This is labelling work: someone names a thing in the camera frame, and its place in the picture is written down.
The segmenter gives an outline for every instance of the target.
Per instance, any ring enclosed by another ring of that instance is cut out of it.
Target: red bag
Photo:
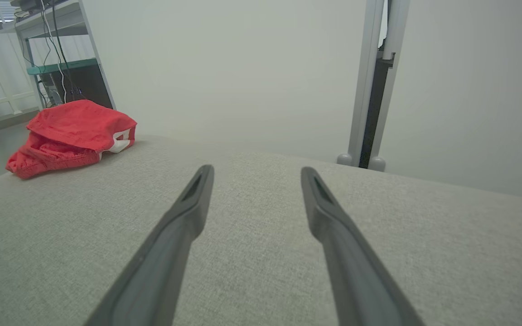
[[[120,153],[134,144],[136,121],[93,101],[71,101],[33,118],[27,143],[11,155],[6,169],[21,179],[45,171],[100,161],[103,151]]]

